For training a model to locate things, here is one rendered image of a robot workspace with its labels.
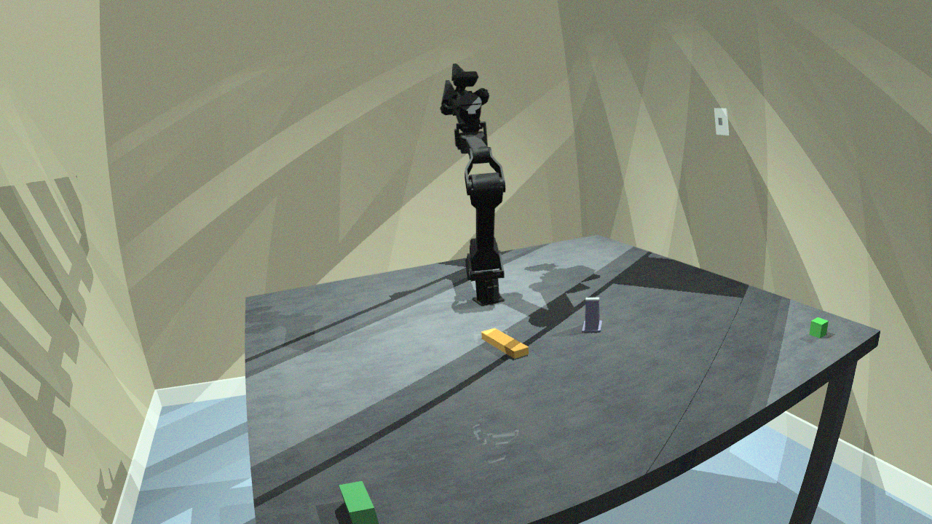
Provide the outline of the green cube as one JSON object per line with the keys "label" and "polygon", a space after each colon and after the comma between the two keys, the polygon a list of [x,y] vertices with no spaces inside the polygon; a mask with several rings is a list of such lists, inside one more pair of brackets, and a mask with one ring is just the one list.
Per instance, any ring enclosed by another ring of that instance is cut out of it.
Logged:
{"label": "green cube", "polygon": [[825,336],[826,332],[828,331],[828,324],[829,324],[829,321],[827,319],[821,319],[819,317],[816,319],[812,319],[811,330],[810,330],[809,335],[818,336],[818,338],[822,338],[822,336]]}

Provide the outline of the green rectangular block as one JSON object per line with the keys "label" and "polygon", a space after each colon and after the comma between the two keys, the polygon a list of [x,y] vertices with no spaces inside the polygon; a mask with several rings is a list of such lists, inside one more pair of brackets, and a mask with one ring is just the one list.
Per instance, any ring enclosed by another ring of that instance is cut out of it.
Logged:
{"label": "green rectangular block", "polygon": [[342,484],[339,487],[352,524],[379,524],[375,507],[362,481]]}

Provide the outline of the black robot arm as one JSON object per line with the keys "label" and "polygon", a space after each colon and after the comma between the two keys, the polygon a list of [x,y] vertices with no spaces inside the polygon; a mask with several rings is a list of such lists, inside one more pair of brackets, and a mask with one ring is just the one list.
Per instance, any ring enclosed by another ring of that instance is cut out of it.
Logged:
{"label": "black robot arm", "polygon": [[[481,106],[489,100],[489,92],[480,87],[475,93],[464,94],[459,100],[455,143],[470,161],[464,170],[470,204],[476,209],[476,238],[470,239],[470,253],[465,259],[468,281],[475,281],[476,297],[473,301],[480,306],[504,302],[499,296],[498,278],[504,278],[502,251],[494,237],[495,209],[502,203],[505,181],[502,164],[492,156],[487,147],[486,122],[480,122]],[[460,133],[459,133],[460,129]],[[483,132],[479,132],[483,129]],[[496,170],[485,175],[469,175],[473,164],[489,163]],[[469,175],[469,177],[468,177]],[[492,271],[498,269],[499,271]],[[480,272],[473,272],[480,271]]]}

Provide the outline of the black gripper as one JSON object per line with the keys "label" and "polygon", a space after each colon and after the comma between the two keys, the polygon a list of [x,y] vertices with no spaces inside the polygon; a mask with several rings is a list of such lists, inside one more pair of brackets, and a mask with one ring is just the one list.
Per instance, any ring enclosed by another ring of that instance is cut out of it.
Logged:
{"label": "black gripper", "polygon": [[454,90],[451,81],[446,80],[445,92],[443,92],[443,98],[441,100],[441,114],[456,116],[457,112],[459,112],[460,98],[462,98],[464,94],[472,93],[468,92],[465,88],[475,86],[477,80],[478,74],[476,71],[463,71],[462,67],[454,63],[451,81],[454,81],[456,89]]}

